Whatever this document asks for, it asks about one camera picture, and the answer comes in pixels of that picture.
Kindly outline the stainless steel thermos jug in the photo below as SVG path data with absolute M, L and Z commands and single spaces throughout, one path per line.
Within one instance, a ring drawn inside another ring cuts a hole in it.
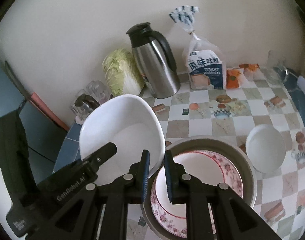
M 167 39 L 153 30 L 149 22 L 132 26 L 127 35 L 137 68 L 151 95 L 165 99 L 176 94 L 181 85 Z

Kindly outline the shallow white bowl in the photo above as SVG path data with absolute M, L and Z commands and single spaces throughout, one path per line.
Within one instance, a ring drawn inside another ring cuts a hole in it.
M 131 164 L 141 159 L 143 150 L 150 153 L 149 176 L 160 168 L 165 153 L 165 138 L 152 108 L 135 95 L 121 95 L 96 108 L 84 121 L 79 135 L 82 159 L 108 142 L 117 153 L 97 171 L 98 186 L 111 183 L 126 174 Z

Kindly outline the orange snack packet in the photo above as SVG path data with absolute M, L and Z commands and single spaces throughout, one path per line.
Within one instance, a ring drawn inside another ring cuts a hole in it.
M 243 72 L 241 69 L 227 69 L 227 89 L 240 88 L 242 85 Z

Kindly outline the large stainless steel basin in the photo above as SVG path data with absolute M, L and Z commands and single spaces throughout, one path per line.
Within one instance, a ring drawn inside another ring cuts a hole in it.
M 243 200 L 250 206 L 254 207 L 257 198 L 257 178 L 254 168 L 248 156 L 238 147 L 232 145 L 224 139 L 211 137 L 211 136 L 194 136 L 190 138 L 181 139 L 177 142 L 169 144 L 166 147 L 170 150 L 175 157 L 180 153 L 188 150 L 210 150 L 217 152 L 236 166 L 236 169 L 241 175 L 241 181 L 244 185 Z M 166 230 L 157 221 L 153 214 L 152 201 L 146 199 L 144 204 L 141 205 L 142 216 L 144 217 L 148 227 L 161 239 L 181 239 L 181 237 L 173 235 Z

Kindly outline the blue checkered tablecloth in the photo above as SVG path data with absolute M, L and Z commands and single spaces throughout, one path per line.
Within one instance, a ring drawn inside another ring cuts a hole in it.
M 305 108 L 299 106 L 301 99 L 294 91 L 293 79 L 272 85 L 265 79 L 265 71 L 259 68 L 253 81 L 246 81 L 237 89 L 194 90 L 184 81 L 170 98 L 153 98 L 148 90 L 140 98 L 159 120 L 165 150 L 181 139 L 203 135 L 227 140 L 246 154 L 250 131 L 258 125 L 272 125 L 284 139 L 286 155 L 281 167 L 271 173 L 261 173 L 253 167 L 257 198 L 252 208 L 280 238 L 299 239 L 305 231 Z M 59 152 L 56 171 L 81 158 L 81 128 L 82 125 L 73 125 L 70 129 Z M 150 200 L 153 182 L 162 167 L 163 161 L 149 176 L 146 199 Z M 148 227 L 141 206 L 132 205 L 128 217 L 128 239 L 158 237 Z

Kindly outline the toast bread bag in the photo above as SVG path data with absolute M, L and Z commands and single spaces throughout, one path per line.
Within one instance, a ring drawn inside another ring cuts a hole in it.
M 227 72 L 223 53 L 218 46 L 195 33 L 195 14 L 199 11 L 198 7 L 183 5 L 169 14 L 191 36 L 191 41 L 182 54 L 190 87 L 204 90 L 225 89 Z

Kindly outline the clear drinking glass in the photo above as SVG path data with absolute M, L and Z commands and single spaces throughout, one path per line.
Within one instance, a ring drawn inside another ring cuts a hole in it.
M 281 53 L 270 50 L 266 63 L 266 78 L 273 85 L 285 83 L 289 77 L 289 71 L 285 66 L 286 59 Z

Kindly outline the tray with glass cups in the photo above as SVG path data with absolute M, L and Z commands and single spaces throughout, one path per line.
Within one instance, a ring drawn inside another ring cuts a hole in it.
M 101 81 L 91 81 L 81 89 L 71 102 L 70 109 L 75 115 L 75 122 L 82 125 L 86 118 L 100 105 L 112 98 L 108 87 Z

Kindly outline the napa cabbage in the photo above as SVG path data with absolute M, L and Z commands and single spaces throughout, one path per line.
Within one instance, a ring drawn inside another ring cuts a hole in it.
M 126 49 L 114 50 L 107 55 L 102 66 L 105 81 L 113 96 L 141 93 L 144 81 L 131 52 Z

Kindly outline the floral pattern plate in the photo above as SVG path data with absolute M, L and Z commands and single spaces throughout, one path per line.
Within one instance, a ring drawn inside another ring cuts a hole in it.
M 243 196 L 244 187 L 239 171 L 221 154 L 202 150 L 184 152 L 174 157 L 174 162 L 182 164 L 187 173 L 205 184 L 216 186 L 226 183 L 240 197 Z M 187 237 L 185 205 L 173 205 L 169 201 L 164 167 L 153 182 L 150 202 L 153 215 L 165 230 L 177 237 Z

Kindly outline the dark blue chair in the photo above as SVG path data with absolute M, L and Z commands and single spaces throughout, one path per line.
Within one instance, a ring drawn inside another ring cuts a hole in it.
M 54 168 L 66 132 L 29 102 L 0 62 L 0 167 L 12 199 L 28 205 Z

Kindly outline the small white bowl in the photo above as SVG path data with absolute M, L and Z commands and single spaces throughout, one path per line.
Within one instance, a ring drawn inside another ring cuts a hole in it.
M 286 145 L 272 125 L 258 125 L 247 136 L 246 154 L 253 167 L 261 173 L 271 173 L 284 162 Z

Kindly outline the white snack packet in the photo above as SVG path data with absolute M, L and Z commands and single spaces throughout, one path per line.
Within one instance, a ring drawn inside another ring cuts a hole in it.
M 259 69 L 259 64 L 240 64 L 239 68 L 244 70 L 244 76 L 248 81 L 253 81 L 255 73 Z

